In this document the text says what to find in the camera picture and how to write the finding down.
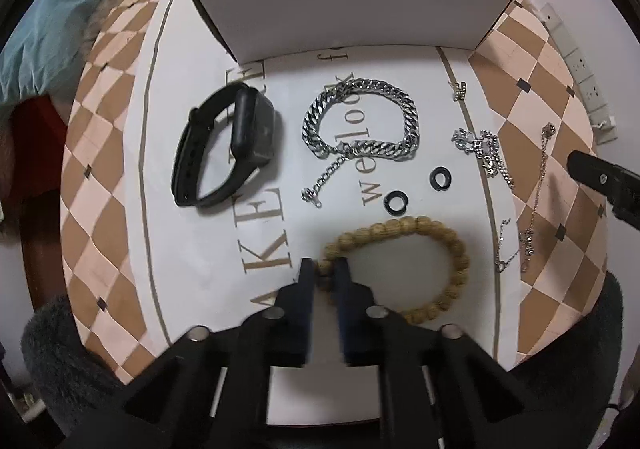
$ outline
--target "smartwatch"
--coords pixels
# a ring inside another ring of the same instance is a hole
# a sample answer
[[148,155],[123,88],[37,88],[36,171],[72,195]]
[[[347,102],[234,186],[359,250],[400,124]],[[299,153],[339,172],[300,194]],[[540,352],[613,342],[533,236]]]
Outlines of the smartwatch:
[[[200,168],[216,117],[235,104],[231,129],[231,154],[236,159],[225,182],[198,198]],[[175,154],[171,192],[178,207],[210,207],[222,203],[242,187],[252,173],[274,156],[276,111],[262,93],[244,82],[226,85],[199,108],[189,112]]]

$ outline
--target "black ring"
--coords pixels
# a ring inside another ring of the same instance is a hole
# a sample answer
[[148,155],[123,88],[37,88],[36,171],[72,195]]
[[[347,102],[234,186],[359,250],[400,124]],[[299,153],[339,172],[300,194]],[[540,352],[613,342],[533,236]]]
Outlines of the black ring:
[[[402,200],[402,207],[398,210],[393,210],[389,205],[389,202],[394,198],[400,198]],[[402,191],[391,191],[385,196],[383,202],[385,204],[386,212],[388,212],[392,216],[402,216],[406,212],[406,206],[409,204],[409,197]]]
[[[436,180],[436,176],[442,174],[444,176],[444,185],[440,185]],[[451,173],[449,169],[446,167],[436,167],[431,174],[429,175],[429,181],[431,183],[431,187],[433,187],[436,191],[446,191],[451,187]]]

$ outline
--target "thin silver chain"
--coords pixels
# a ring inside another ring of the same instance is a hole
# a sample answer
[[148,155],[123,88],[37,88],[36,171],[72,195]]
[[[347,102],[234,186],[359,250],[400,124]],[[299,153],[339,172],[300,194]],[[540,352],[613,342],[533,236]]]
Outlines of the thin silver chain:
[[506,269],[510,262],[513,261],[513,258],[515,258],[518,255],[519,250],[515,251],[511,257],[509,259],[507,259],[507,261],[503,261],[500,259],[500,245],[502,244],[503,241],[503,237],[502,237],[502,231],[504,230],[504,226],[505,225],[509,225],[509,223],[511,223],[511,218],[509,218],[508,220],[502,220],[502,223],[500,224],[500,235],[498,236],[498,248],[495,251],[495,268],[498,270],[498,272],[504,272],[504,269]]
[[480,132],[480,137],[476,137],[471,131],[460,128],[453,133],[451,141],[460,151],[466,154],[475,153],[489,178],[500,173],[509,188],[513,190],[513,178],[500,156],[500,142],[494,133],[483,130]]
[[540,190],[542,189],[542,182],[545,180],[546,175],[546,161],[549,155],[546,153],[546,146],[549,144],[549,140],[556,134],[556,126],[549,122],[542,128],[542,156],[540,157],[540,176],[538,177],[538,186],[536,187],[536,197],[533,202],[533,210],[531,211],[531,220],[529,226],[520,232],[520,242],[524,245],[524,260],[520,266],[521,272],[527,272],[529,268],[529,261],[534,254],[533,248],[533,222],[536,217],[536,210],[538,209],[538,202],[540,201]]
[[[320,122],[322,116],[331,106],[344,102],[349,95],[372,93],[382,95],[396,103],[402,109],[404,119],[404,138],[400,142],[380,142],[380,140],[353,140],[350,143],[340,142],[333,147],[320,138]],[[302,123],[302,140],[311,152],[318,158],[327,158],[330,154],[338,158],[322,173],[313,187],[302,190],[302,199],[313,202],[317,208],[322,207],[318,193],[327,183],[335,171],[347,160],[353,158],[386,158],[389,160],[404,160],[409,158],[420,143],[418,129],[418,111],[409,95],[401,89],[375,79],[350,79],[338,82],[335,86],[324,90],[309,106],[305,120]]]

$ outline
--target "gold stripe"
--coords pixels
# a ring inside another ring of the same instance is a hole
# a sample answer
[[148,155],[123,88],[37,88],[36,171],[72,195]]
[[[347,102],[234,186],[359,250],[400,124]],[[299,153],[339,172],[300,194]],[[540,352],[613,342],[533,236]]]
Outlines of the gold stripe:
[[154,300],[154,307],[156,308],[156,315],[162,328],[162,334],[167,344],[171,346],[171,339],[169,338],[169,332],[166,329],[164,318],[162,317],[162,311],[160,309],[160,302],[158,300],[158,290],[156,289],[156,281],[154,279],[153,264],[151,262],[151,244],[149,242],[149,225],[146,218],[146,197],[145,197],[145,177],[143,176],[145,168],[145,153],[146,153],[146,117],[149,112],[149,87],[151,86],[151,79],[154,75],[154,69],[156,67],[156,59],[158,58],[158,48],[160,46],[160,38],[166,25],[166,20],[169,17],[169,9],[171,8],[174,0],[169,0],[164,15],[162,16],[162,23],[158,35],[156,36],[156,42],[154,43],[154,54],[151,57],[151,66],[149,66],[149,73],[146,77],[145,96],[143,99],[143,114],[142,114],[142,133],[140,139],[140,153],[138,155],[138,177],[140,179],[140,204],[142,205],[142,230],[145,236],[145,249],[146,249],[146,264],[149,271],[149,286],[151,287],[151,296]]
[[[453,68],[451,68],[451,64],[449,64],[449,60],[446,55],[444,55],[444,51],[439,46],[436,46],[436,50],[438,51],[438,55],[440,56],[440,60],[442,60],[442,64],[444,65],[444,69],[447,71],[447,76],[449,76],[449,81],[451,84],[457,84],[456,76],[453,73]],[[460,100],[460,109],[462,110],[462,115],[465,118],[466,129],[471,131],[473,134],[476,134],[476,130],[474,129],[474,124],[471,121],[471,116],[469,115],[468,109],[466,109],[466,103],[464,100]],[[491,225],[491,232],[493,236],[494,242],[494,256],[492,259],[495,259],[495,254],[498,252],[498,230],[495,226],[495,215],[494,215],[494,203],[491,200],[491,192],[489,191],[489,181],[486,178],[486,173],[482,168],[482,164],[480,160],[476,158],[478,162],[478,171],[480,172],[480,179],[482,180],[482,190],[484,191],[484,200],[486,202],[486,210],[489,213],[489,223]],[[494,321],[494,359],[498,358],[498,342],[500,337],[500,313],[502,312],[502,302],[500,295],[500,273],[497,271],[494,265],[494,288],[495,288],[495,321]]]

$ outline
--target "black watch strap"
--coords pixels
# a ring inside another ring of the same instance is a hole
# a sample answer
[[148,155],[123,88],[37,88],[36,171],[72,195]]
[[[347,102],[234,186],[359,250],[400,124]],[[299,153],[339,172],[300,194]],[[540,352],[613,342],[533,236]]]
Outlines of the black watch strap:
[[207,207],[220,203],[239,190],[257,168],[250,162],[236,160],[226,181],[217,189],[198,198],[198,181],[209,135],[218,115],[235,103],[243,90],[253,90],[243,82],[225,86],[211,95],[199,108],[191,109],[175,155],[171,191],[178,207]]

